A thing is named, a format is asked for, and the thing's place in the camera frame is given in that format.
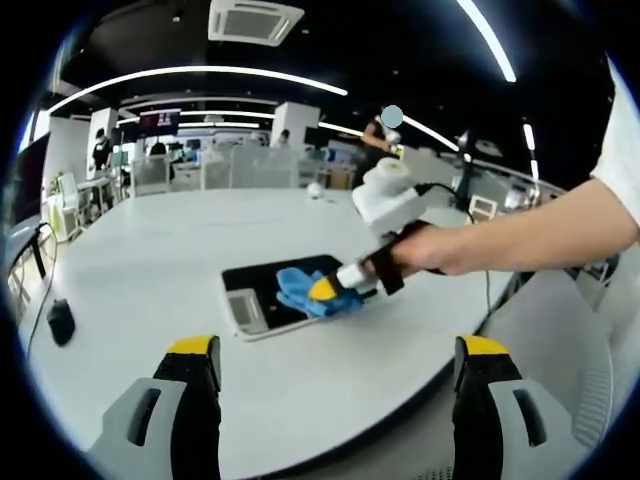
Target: office desk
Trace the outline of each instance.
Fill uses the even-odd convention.
[[[99,177],[94,178],[93,180],[87,180],[86,182],[78,183],[78,191],[82,192],[83,190],[89,190],[91,188],[98,189],[98,199],[100,201],[100,214],[105,213],[107,209],[104,208],[104,200],[102,195],[102,190],[105,187],[111,186],[112,193],[114,194],[115,199],[115,189],[113,188],[113,179],[111,177]]]
[[[71,439],[89,448],[107,407],[134,380],[151,376],[174,340],[192,335],[215,333],[222,341],[225,479],[264,475],[330,451],[424,388],[452,359],[455,336],[480,326],[484,273],[422,273],[348,318],[253,343],[231,336],[221,271],[317,254],[348,262],[374,248],[349,193],[327,195],[332,202],[300,190],[127,199],[80,236],[56,266],[47,299],[68,299],[75,337],[58,348],[41,322],[30,357]],[[448,209],[425,219],[464,223]],[[492,301],[510,278],[491,273]],[[23,339],[41,295],[22,321]]]

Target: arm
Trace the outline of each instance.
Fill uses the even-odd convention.
[[[590,180],[523,213],[462,228],[425,228],[393,249],[407,273],[440,268],[532,271],[582,265],[631,246],[638,225],[616,195]]]
[[[360,140],[362,140],[362,142],[366,143],[367,145],[371,145],[372,147],[377,147],[381,150],[384,150],[385,152],[388,152],[390,148],[389,142],[385,142],[384,140],[380,140],[379,138],[374,137],[373,133],[375,131],[376,126],[373,123],[369,123],[367,125],[367,128],[364,129]]]

